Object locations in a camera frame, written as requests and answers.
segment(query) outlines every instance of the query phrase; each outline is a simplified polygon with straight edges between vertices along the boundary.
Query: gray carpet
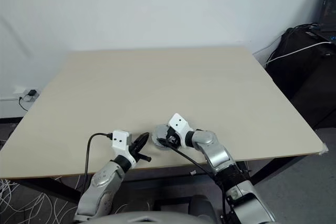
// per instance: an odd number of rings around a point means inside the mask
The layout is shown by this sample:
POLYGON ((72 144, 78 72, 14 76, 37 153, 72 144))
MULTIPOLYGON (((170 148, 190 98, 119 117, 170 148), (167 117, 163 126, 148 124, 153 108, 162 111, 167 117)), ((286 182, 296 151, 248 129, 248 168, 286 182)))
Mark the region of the gray carpet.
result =
MULTIPOLYGON (((15 125, 2 124, 0 125, 0 139, 7 139, 8 134, 15 125)), ((329 148, 329 152, 319 155, 312 155, 303 158, 293 166, 289 167, 284 172, 277 176, 268 179, 267 181, 259 183, 256 188, 268 204, 270 209, 274 212, 277 220, 281 223, 336 223, 336 129, 323 129, 318 130, 317 134, 329 148)), ((252 173, 255 173, 267 161, 253 161, 249 162, 249 168, 252 173)), ((161 171, 167 174, 184 174, 193 170, 193 167, 184 168, 170 168, 161 171)), ((160 171, 141 171, 133 172, 128 175, 128 179, 135 179, 138 177, 155 177, 162 176, 160 171)), ((77 177, 62 178, 64 184, 74 186, 77 177)), ((201 182, 193 185, 182 186, 165 186, 156 189, 143 189, 132 190, 129 188, 121 187, 120 191, 116 194, 114 199, 113 212, 119 206, 129 203, 135 199, 143 200, 143 208, 146 209, 148 205, 152 207, 154 199, 161 199, 170 197, 185 197, 194 194, 206 195, 218 214, 220 214, 221 197, 220 191, 212 182, 201 182)), ((13 193, 11 205, 20 208, 25 203, 31 201, 34 197, 39 195, 38 192, 19 186, 13 193)), ((63 200, 57 202, 57 212, 64 205, 63 200)), ((1 205, 0 211, 4 209, 4 204, 1 205)), ((74 204, 68 204, 66 209, 74 207, 74 204)), ((163 210, 174 210, 184 212, 187 210, 186 205, 180 206, 167 206, 163 210)), ((19 224, 25 218, 28 218, 30 211, 24 213, 17 213, 13 215, 6 224, 19 224)), ((72 210, 65 215, 62 223, 71 223, 75 210, 72 210)), ((12 210, 6 209, 0 215, 0 223, 4 221, 13 213, 12 210)), ((30 223, 45 223, 50 214, 50 203, 45 199, 39 214, 33 218, 30 223)))

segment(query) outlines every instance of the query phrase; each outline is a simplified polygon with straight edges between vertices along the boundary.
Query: table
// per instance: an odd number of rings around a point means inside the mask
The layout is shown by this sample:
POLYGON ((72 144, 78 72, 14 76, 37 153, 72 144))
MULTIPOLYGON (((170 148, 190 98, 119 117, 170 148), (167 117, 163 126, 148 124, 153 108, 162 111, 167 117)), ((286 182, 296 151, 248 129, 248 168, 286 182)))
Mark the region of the table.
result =
MULTIPOLYGON (((34 178, 82 174, 91 134, 123 129, 137 137, 175 112, 191 127, 215 132, 237 161, 276 157, 253 183, 296 156, 324 150, 245 48, 73 52, 1 150, 0 177, 40 181, 39 189, 53 191, 55 182, 34 178)), ((110 145, 105 137, 92 142, 90 173, 114 157, 110 145)), ((184 152, 205 162, 200 152, 184 152)), ((150 141, 142 153, 152 162, 139 161, 137 169, 189 164, 150 141)))

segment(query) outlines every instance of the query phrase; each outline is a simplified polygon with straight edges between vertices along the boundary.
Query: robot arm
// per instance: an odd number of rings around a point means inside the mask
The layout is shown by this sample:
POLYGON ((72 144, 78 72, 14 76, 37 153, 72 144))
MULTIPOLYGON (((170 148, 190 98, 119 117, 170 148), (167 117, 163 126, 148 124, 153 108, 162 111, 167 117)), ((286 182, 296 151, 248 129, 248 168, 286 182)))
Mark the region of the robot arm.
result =
POLYGON ((153 140, 158 145, 165 146, 164 141, 160 140, 165 138, 166 141, 171 141, 175 145, 180 143, 183 148, 193 147, 204 154, 215 175, 216 184, 225 194, 231 207, 231 220, 236 220, 236 223, 275 221, 273 214, 254 186, 245 178, 227 149, 219 143, 215 133, 194 131, 188 122, 176 113, 169 120, 168 125, 161 125, 155 129, 153 138, 155 137, 157 137, 156 140, 153 140))
POLYGON ((79 200, 74 221, 87 221, 110 213, 112 200, 119 190, 125 173, 134 168, 139 159, 151 161, 150 157, 139 153, 148 137, 149 133, 143 133, 131 144, 129 132, 113 131, 112 148, 116 158, 93 175, 89 188, 79 200))

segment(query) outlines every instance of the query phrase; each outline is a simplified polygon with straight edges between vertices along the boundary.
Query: black table leg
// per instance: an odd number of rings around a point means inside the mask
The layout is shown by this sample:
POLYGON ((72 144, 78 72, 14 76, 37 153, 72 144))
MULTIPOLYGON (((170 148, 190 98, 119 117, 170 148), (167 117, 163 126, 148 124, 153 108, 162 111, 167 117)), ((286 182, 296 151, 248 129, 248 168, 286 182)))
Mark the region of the black table leg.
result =
POLYGON ((80 192, 52 178, 11 179, 11 181, 51 196, 78 204, 80 192))
POLYGON ((278 157, 274 158, 271 162, 265 165, 262 169, 260 169, 256 174, 254 174, 250 181, 253 185, 259 183, 260 181, 264 180, 265 178, 271 178, 289 166, 295 164, 297 161, 301 160, 305 156, 293 156, 293 157, 278 157))

